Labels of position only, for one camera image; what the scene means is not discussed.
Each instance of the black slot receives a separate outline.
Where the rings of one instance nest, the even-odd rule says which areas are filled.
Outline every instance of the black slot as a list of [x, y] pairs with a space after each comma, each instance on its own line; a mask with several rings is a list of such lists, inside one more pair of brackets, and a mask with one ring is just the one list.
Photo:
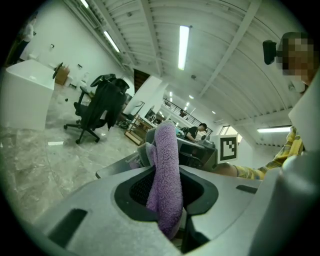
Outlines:
[[[181, 251], [187, 253], [208, 241], [202, 233], [195, 232], [191, 216], [206, 213], [218, 199], [218, 189], [211, 182], [180, 168], [183, 207], [187, 212], [186, 230]], [[115, 190], [114, 200], [131, 219], [144, 222], [158, 221], [156, 212], [146, 208], [155, 177], [155, 168], [140, 173], [121, 183]]]
[[87, 211], [82, 209], [72, 209], [51, 231], [48, 238], [62, 248], [65, 248], [87, 213]]
[[255, 194], [258, 190], [256, 187], [247, 186], [247, 185], [238, 185], [236, 189], [244, 192], [248, 192], [250, 194]]

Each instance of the marble floor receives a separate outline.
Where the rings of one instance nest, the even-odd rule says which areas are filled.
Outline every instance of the marble floor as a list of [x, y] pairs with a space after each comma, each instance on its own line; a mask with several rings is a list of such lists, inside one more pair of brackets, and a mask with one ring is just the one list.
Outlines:
[[[55, 85], [44, 131], [0, 129], [1, 186], [16, 213], [31, 223], [70, 192], [95, 180], [97, 170], [137, 149], [117, 126], [110, 131], [107, 126], [96, 129], [98, 143], [86, 132], [82, 143], [76, 144], [80, 130], [64, 130], [63, 125], [79, 119], [73, 103], [80, 94]], [[89, 103], [89, 98], [82, 102]]]

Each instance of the person's arm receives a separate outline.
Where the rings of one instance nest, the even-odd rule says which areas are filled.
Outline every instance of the person's arm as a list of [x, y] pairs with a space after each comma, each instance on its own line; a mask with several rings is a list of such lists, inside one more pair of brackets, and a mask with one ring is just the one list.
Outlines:
[[191, 135], [190, 132], [188, 132], [188, 133], [186, 134], [186, 137], [187, 137], [190, 141], [192, 141], [192, 142], [197, 142], [197, 141], [194, 139], [194, 137], [192, 137], [192, 135]]

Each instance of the white ceiling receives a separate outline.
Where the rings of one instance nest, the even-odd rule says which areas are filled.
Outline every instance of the white ceiling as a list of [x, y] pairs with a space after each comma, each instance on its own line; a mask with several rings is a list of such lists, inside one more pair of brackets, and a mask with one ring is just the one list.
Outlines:
[[[251, 145], [283, 145], [286, 134], [257, 128], [289, 125], [299, 99], [275, 64], [265, 65], [262, 42], [303, 31], [273, 0], [86, 0], [101, 22], [91, 28], [124, 69], [138, 69], [169, 83], [182, 101], [223, 119]], [[65, 0], [80, 6], [80, 0]], [[192, 26], [185, 70], [178, 69], [179, 27]], [[107, 30], [120, 49], [103, 36]], [[300, 90], [301, 83], [293, 85]]]

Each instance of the fluorescent light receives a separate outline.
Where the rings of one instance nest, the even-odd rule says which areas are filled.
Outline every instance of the fluorescent light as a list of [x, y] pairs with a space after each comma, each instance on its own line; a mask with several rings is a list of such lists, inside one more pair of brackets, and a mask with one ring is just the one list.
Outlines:
[[56, 146], [56, 145], [63, 145], [63, 141], [58, 141], [58, 142], [48, 142], [48, 146]]
[[187, 49], [189, 41], [189, 30], [188, 26], [180, 26], [180, 39], [179, 39], [179, 62], [178, 68], [185, 70]]
[[89, 7], [89, 4], [85, 0], [80, 0], [80, 1], [81, 1], [81, 3], [83, 3], [85, 8]]
[[107, 31], [104, 31], [103, 32], [106, 36], [106, 38], [108, 38], [109, 42], [112, 44], [113, 48], [118, 52], [120, 53], [120, 50], [118, 49], [118, 47], [116, 46], [115, 42], [112, 40], [111, 36], [108, 34]]
[[265, 128], [257, 129], [259, 133], [288, 133], [290, 132], [290, 127], [276, 127], [276, 128]]

